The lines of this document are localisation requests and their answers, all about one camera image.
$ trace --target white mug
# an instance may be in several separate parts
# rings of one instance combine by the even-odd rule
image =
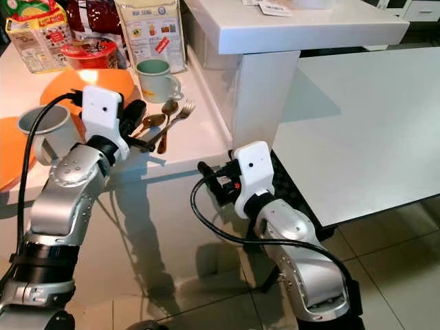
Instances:
[[[44,106],[33,108],[22,114],[18,127],[29,134],[32,124]],[[34,153],[42,165],[51,165],[56,159],[66,156],[70,149],[82,139],[70,118],[70,111],[60,105],[52,107],[41,120],[34,136]]]
[[[169,98],[181,100],[181,85],[171,76],[170,65],[159,59],[143,60],[136,65],[142,94],[147,102],[163,103]]]

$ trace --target spoon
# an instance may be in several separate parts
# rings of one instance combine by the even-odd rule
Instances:
[[[142,134],[143,131],[149,129],[150,127],[160,126],[164,123],[166,116],[163,113],[158,113],[155,115],[148,115],[142,121],[142,128],[134,137],[137,138]]]
[[[165,102],[162,107],[162,113],[166,115],[166,126],[170,123],[171,115],[179,109],[179,105],[176,101],[170,98]],[[166,151],[166,131],[162,136],[162,140],[160,140],[159,146],[157,148],[157,153],[164,153]]]

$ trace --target fork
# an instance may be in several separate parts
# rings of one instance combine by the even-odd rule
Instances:
[[[195,109],[195,104],[191,100],[185,101],[184,106],[181,108],[181,111],[171,120],[169,125],[166,125],[158,134],[154,135],[151,140],[147,143],[156,144],[157,141],[165,134],[176,122],[186,119]]]

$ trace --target green mug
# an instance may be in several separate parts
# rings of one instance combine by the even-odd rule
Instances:
[[[169,98],[181,100],[182,86],[171,76],[170,65],[159,59],[143,60],[136,65],[142,94],[147,102],[163,103]]]

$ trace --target white drawer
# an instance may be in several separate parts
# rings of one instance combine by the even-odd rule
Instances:
[[[440,18],[440,1],[413,1],[404,18],[410,22],[432,22]]]

